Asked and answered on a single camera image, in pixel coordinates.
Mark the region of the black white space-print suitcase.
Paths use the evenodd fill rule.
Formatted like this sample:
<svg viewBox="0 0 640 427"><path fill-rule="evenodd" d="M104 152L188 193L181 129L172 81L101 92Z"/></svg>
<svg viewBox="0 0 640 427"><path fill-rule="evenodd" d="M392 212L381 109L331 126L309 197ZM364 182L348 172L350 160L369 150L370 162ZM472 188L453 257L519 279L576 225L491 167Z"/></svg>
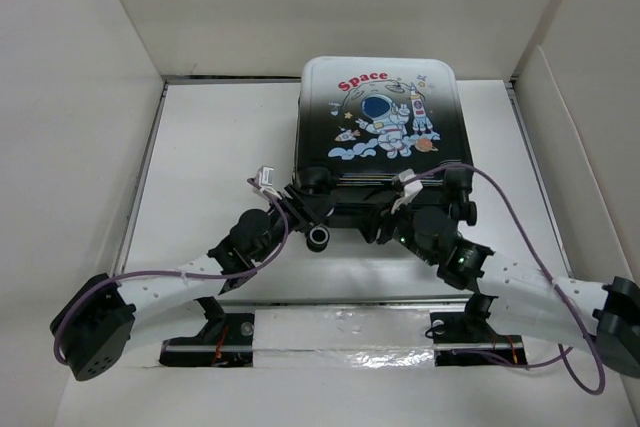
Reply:
<svg viewBox="0 0 640 427"><path fill-rule="evenodd" d="M472 154L453 69L417 58L321 56L301 75L293 180L335 202L334 229L362 229L392 207L395 177L412 170L423 188L413 211L438 207L469 226Z"/></svg>

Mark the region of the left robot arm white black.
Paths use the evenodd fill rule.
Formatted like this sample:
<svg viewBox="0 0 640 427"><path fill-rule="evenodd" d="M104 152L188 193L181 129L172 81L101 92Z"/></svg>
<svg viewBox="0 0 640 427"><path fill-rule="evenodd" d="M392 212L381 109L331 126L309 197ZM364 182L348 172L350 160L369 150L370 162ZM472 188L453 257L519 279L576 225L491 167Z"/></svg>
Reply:
<svg viewBox="0 0 640 427"><path fill-rule="evenodd" d="M293 185L256 191L268 209L243 212L203 256L174 270L102 273L87 280L50 324L56 361L77 381L91 380L119 360L137 327L187 302L239 288L280 255L290 234L303 234L309 249L325 249L328 240L314 235L333 213L331 195Z"/></svg>

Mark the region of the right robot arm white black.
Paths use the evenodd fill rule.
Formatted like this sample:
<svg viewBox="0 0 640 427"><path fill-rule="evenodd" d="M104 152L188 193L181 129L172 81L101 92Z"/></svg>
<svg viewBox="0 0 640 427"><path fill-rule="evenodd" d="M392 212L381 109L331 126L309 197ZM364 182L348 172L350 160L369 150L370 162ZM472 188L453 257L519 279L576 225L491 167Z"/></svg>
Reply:
<svg viewBox="0 0 640 427"><path fill-rule="evenodd" d="M584 352L619 374L639 375L639 287L616 276L609 283L564 276L465 239L454 208L379 205L360 222L368 243L391 240L435 267L445 284L471 293L462 328L474 340L492 333L533 337Z"/></svg>

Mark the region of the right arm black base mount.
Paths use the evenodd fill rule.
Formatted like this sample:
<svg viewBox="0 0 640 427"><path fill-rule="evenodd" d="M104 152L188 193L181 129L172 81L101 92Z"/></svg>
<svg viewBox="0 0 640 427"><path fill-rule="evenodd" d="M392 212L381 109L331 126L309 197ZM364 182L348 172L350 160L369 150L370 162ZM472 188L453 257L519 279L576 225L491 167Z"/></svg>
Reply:
<svg viewBox="0 0 640 427"><path fill-rule="evenodd" d="M528 365L522 338L498 334L489 326L493 300L473 294L462 311L430 314L424 336L433 344L437 367Z"/></svg>

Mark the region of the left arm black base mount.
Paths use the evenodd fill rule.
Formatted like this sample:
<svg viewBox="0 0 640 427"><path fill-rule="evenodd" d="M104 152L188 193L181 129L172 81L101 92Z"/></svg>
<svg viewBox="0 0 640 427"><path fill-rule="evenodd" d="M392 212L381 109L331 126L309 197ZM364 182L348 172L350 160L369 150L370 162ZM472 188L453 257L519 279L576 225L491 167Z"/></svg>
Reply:
<svg viewBox="0 0 640 427"><path fill-rule="evenodd" d="M194 336L164 341L159 364L171 368L252 367L255 315L227 313L214 297L197 302L206 323Z"/></svg>

